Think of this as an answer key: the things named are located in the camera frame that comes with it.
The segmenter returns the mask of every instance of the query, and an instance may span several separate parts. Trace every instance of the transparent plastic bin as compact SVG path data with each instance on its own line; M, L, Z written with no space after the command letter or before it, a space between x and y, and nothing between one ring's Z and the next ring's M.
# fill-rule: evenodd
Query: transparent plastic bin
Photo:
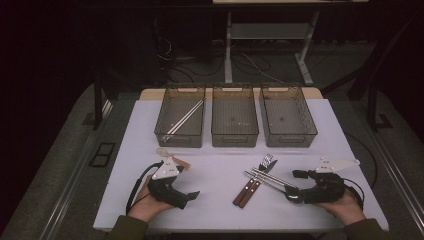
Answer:
M302 88L262 83L260 108L268 147L309 147L318 131Z
M255 147L259 128L250 83L215 83L212 146Z
M204 101L204 84L168 85L155 127L159 146L202 147Z

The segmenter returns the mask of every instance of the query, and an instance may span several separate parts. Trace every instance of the wooden handle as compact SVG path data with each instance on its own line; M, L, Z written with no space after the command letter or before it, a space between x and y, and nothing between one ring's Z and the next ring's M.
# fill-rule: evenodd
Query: wooden handle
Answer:
M244 195L244 198L239 203L238 206L240 208L244 208L244 206L246 206L247 202L250 200L250 198L253 196L253 194L256 192L256 189L258 189L260 185L261 183L258 180L255 180L253 182L252 187L246 192L246 194Z
M234 205L238 206L240 204L241 200L243 200L244 195L247 193L247 191L253 185L254 182L255 182L255 180L253 178L251 178L249 180L249 182L246 184L246 186L244 186L244 188L237 195L236 199L234 199L234 201L233 201Z
M178 164L178 165L180 165L180 166L183 166L183 168L184 168L184 169L188 170L188 169L190 168L190 164L189 164L189 163L184 162L183 160L181 160L181 159L179 159L179 158L176 158L176 157L174 157L174 156L171 156L171 157L172 157L172 160L173 160L176 164Z

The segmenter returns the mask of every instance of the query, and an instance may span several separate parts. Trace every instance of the metal frame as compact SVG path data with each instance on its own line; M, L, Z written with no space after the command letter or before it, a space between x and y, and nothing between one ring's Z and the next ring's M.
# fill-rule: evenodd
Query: metal frame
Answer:
M362 122L363 127L368 132L368 135L371 137L372 141L376 144L376 151L380 154L383 165L386 168L387 173L392 179L393 184L396 187L399 195L404 201L406 207L411 214L411 217L414 219L415 223L421 234L424 236L424 208L415 193L412 191L393 157L391 156L389 150L381 139L380 135L374 131L372 126L369 125L369 122L364 117L367 113L367 110L364 110L359 103L354 105L356 113L360 116L359 119Z
M305 56L311 44L318 17L319 11L315 11L309 23L233 24L231 21L231 12L228 12L225 82L233 82L231 69L231 39L303 39L302 49L299 53L295 54L295 57L305 84L312 85L313 81L305 63Z
M103 105L102 119L106 120L109 117L109 114L112 109L112 103L106 101L106 103ZM75 192L77 191L78 185L81 182L81 176L83 175L84 170L88 167L88 163L93 153L95 153L94 146L99 143L100 136L102 130L105 128L105 125L105 121L100 122L97 131L93 131L88 136L88 139L84 145L84 148L81 151L81 154L78 158L78 162L76 163L72 175L68 179L68 182L66 183L66 186L64 187L59 199L55 203L50 218L46 223L39 240L54 239L62 223L62 220L66 215L69 204L71 203L72 198L75 195Z

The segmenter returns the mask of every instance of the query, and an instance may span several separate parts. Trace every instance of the sleeve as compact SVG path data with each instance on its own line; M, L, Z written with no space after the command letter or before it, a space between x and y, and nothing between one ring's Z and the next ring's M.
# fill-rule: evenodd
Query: sleeve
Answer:
M389 240L385 232L375 219L365 219L345 227L350 240Z
M136 218L119 216L106 240L142 240L148 224Z

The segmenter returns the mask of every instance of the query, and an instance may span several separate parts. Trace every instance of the hand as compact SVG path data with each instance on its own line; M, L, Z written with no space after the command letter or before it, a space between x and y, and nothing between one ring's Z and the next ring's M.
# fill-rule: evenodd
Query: hand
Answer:
M159 213L174 208L174 206L165 202L160 202L150 195L147 184L151 178L152 175L146 177L143 187L137 194L135 204L132 206L127 216L140 219L144 222L150 222Z
M355 197L348 189L345 189L343 197L335 202L318 203L315 205L333 214L345 226L366 219Z

